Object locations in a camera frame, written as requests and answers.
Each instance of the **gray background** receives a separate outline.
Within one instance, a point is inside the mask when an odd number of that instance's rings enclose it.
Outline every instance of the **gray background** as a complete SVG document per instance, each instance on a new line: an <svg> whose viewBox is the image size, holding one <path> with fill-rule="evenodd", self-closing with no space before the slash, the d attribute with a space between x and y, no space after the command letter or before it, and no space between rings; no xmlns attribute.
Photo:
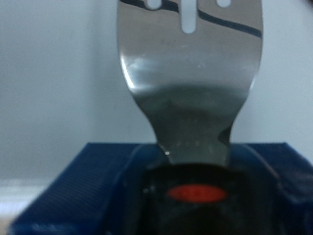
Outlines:
<svg viewBox="0 0 313 235"><path fill-rule="evenodd" d="M313 8L263 11L260 72L232 142L286 141L313 162ZM0 0L0 221L87 142L156 141L123 80L115 20L114 0Z"/></svg>

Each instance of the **red oval label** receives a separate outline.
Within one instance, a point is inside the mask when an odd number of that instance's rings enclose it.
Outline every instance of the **red oval label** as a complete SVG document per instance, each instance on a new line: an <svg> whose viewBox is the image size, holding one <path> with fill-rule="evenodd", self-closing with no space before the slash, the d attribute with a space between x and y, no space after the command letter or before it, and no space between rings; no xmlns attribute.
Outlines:
<svg viewBox="0 0 313 235"><path fill-rule="evenodd" d="M226 198L227 193L216 186L206 184L186 184L168 190L175 200L188 203L216 203Z"/></svg>

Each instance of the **stainless steel spatula head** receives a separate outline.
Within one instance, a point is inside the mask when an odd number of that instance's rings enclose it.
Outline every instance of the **stainless steel spatula head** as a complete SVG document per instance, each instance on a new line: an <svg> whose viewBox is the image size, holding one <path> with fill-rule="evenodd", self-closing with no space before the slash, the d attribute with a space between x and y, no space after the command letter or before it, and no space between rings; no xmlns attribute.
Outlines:
<svg viewBox="0 0 313 235"><path fill-rule="evenodd" d="M181 29L181 1L155 10L147 1L118 2L128 87L173 164L226 166L230 130L260 64L261 0L198 0L192 33Z"/></svg>

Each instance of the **black stripe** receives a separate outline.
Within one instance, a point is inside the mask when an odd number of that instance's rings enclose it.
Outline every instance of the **black stripe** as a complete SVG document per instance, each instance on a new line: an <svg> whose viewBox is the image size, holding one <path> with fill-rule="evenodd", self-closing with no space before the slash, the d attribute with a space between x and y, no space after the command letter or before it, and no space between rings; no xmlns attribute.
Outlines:
<svg viewBox="0 0 313 235"><path fill-rule="evenodd" d="M262 31L255 28L255 27L251 27L251 26L247 26L241 23L234 23L234 22L229 22L229 21L225 21L223 19L220 18L216 18L214 16L211 16L205 12L202 12L200 10L198 10L198 15L201 19L203 19L206 22L210 22L213 24L218 24L221 26L225 26L225 27L229 27L231 29L237 30L237 31L241 31L241 32L245 32L248 33L250 35L262 38Z"/></svg>
<svg viewBox="0 0 313 235"><path fill-rule="evenodd" d="M146 7L144 1L142 1L142 0L120 0L120 2L128 4L128 5L136 6L139 8L143 8L143 9L150 11L150 9L148 9ZM175 2L172 2L172 1L163 1L160 9L179 13L178 4ZM245 33L250 34L252 36L262 38L262 31L255 28L255 27L251 27L251 26L241 24L241 23L234 23L234 22L225 21L223 19L216 18L212 15L209 15L209 14L207 14L201 10L198 10L198 15L202 20L204 20L206 22L210 22L212 24L218 24L221 26L229 27L233 30L245 32Z"/></svg>

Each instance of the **metal spatula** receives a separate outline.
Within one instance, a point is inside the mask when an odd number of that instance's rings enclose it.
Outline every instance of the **metal spatula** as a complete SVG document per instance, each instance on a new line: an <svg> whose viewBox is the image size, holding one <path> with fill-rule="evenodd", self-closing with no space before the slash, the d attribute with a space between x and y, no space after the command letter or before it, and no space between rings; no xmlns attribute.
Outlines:
<svg viewBox="0 0 313 235"><path fill-rule="evenodd" d="M192 33L182 30L180 5L119 0L121 67L173 164L226 166L230 130L260 64L261 0L198 0Z"/></svg>

